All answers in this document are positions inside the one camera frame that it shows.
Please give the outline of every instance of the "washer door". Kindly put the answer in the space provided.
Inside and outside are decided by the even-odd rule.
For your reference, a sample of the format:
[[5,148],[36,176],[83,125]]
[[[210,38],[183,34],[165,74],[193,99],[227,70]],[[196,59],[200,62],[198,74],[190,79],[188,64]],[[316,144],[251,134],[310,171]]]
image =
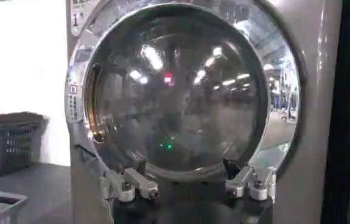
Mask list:
[[88,138],[110,169],[144,159],[147,173],[175,181],[224,174],[223,158],[277,169],[287,150],[270,148],[293,140],[299,72],[259,6],[229,3],[114,0],[98,10],[69,67],[75,139]]

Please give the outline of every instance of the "front-load washer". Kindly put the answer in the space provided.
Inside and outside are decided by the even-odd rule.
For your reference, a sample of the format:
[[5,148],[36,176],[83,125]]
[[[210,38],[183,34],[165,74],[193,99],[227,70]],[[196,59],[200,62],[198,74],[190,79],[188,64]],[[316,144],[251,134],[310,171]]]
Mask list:
[[75,223],[320,222],[341,1],[67,6]]

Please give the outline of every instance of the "dark floor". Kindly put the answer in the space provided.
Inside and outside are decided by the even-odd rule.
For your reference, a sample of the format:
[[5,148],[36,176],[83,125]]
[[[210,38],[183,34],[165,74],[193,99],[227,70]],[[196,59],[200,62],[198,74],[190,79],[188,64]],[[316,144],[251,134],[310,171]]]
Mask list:
[[72,223],[69,167],[38,164],[0,177],[0,191],[29,198],[19,215],[20,224]]

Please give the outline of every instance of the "metal bolt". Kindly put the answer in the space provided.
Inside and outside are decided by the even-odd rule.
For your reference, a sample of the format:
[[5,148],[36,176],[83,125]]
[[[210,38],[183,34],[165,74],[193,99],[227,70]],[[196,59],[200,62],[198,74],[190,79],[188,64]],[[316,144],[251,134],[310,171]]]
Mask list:
[[128,183],[128,182],[123,182],[122,183],[122,191],[129,191],[130,188],[131,188],[130,183]]
[[151,199],[156,199],[159,197],[159,195],[160,194],[159,194],[158,190],[153,190],[153,191],[149,192],[149,196]]
[[254,182],[253,186],[254,186],[254,188],[256,188],[256,189],[261,189],[261,188],[264,186],[264,184],[263,184],[261,181],[256,180],[256,181]]

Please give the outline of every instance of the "label sticker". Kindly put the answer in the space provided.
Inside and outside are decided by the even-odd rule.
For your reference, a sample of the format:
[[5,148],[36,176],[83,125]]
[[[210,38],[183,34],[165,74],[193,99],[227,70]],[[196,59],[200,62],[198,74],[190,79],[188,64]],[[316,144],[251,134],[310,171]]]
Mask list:
[[77,37],[100,0],[71,0],[71,32]]
[[69,83],[67,97],[68,109],[66,112],[66,118],[68,122],[73,123],[82,120],[82,87],[75,83]]

